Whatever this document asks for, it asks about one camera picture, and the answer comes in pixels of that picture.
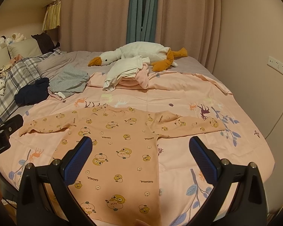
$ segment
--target wall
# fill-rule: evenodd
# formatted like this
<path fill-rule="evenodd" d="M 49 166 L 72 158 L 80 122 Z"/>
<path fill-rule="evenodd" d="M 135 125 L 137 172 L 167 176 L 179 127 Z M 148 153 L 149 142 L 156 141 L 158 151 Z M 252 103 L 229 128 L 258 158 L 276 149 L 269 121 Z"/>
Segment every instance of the wall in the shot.
<path fill-rule="evenodd" d="M 24 34 L 27 38 L 34 34 L 42 33 L 43 19 L 46 12 L 44 6 L 29 6 L 29 1 L 23 4 L 19 0 L 10 0 L 8 4 L 2 4 L 0 7 L 0 37 L 9 37 L 18 32 Z"/>
<path fill-rule="evenodd" d="M 233 92 L 264 137 L 272 131 L 266 140 L 276 165 L 265 183 L 272 210 L 283 204 L 283 75 L 267 66 L 268 56 L 283 62 L 281 0 L 221 0 L 213 75 Z"/>

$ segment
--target outlet panel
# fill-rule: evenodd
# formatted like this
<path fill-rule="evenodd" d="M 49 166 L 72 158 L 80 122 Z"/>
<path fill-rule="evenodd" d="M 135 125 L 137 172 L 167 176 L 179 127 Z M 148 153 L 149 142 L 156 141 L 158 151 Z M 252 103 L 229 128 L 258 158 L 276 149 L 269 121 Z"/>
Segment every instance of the outlet panel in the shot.
<path fill-rule="evenodd" d="M 274 68 L 276 71 L 280 72 L 283 75 L 283 63 L 279 60 L 276 60 L 273 57 L 269 56 L 267 65 Z"/>

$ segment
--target plush goose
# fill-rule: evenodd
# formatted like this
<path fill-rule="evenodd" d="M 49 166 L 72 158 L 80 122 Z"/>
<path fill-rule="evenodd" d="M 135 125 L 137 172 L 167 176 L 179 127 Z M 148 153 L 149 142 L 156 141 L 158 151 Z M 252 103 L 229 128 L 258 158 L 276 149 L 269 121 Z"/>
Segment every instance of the plush goose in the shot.
<path fill-rule="evenodd" d="M 164 47 L 161 44 L 136 41 L 126 44 L 114 51 L 108 51 L 102 53 L 99 57 L 93 58 L 88 66 L 92 65 L 108 65 L 114 61 L 125 58 L 133 58 L 141 56 L 142 58 L 149 57 L 150 65 L 153 65 L 153 71 L 166 70 L 170 65 L 177 67 L 177 63 L 174 62 L 175 57 L 187 57 L 188 52 L 183 47 L 179 51 L 172 51 L 169 47 Z"/>

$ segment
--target stuffed animal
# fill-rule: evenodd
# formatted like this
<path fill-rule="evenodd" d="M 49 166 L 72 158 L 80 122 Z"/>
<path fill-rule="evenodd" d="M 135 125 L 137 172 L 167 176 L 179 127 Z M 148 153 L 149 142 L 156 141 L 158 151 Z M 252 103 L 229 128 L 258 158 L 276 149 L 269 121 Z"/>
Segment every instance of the stuffed animal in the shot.
<path fill-rule="evenodd" d="M 158 43 L 136 41 L 124 45 L 115 51 L 108 51 L 102 53 L 99 57 L 92 59 L 88 66 L 92 65 L 108 65 L 112 62 L 133 58 L 135 56 L 141 56 L 142 58 L 149 57 L 150 65 L 153 65 L 153 71 L 166 70 L 170 65 L 177 67 L 177 63 L 174 62 L 175 57 L 187 57 L 188 52 L 183 47 L 179 51 L 172 51 L 169 47 L 164 47 Z"/>
<path fill-rule="evenodd" d="M 6 37 L 4 35 L 0 37 L 0 50 L 5 48 L 5 39 Z"/>
<path fill-rule="evenodd" d="M 26 37 L 23 34 L 20 33 L 14 33 L 10 37 L 6 38 L 5 44 L 8 46 L 9 44 L 12 44 L 14 42 L 26 40 Z"/>

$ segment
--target teal curtain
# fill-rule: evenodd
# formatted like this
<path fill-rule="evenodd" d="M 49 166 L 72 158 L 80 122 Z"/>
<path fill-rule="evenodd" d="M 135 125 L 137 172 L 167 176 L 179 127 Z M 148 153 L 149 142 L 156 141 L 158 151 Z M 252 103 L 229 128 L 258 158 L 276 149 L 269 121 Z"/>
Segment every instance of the teal curtain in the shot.
<path fill-rule="evenodd" d="M 140 41 L 142 30 L 142 0 L 130 0 L 127 22 L 127 44 Z"/>
<path fill-rule="evenodd" d="M 127 43 L 155 40 L 158 0 L 130 0 L 127 23 Z"/>

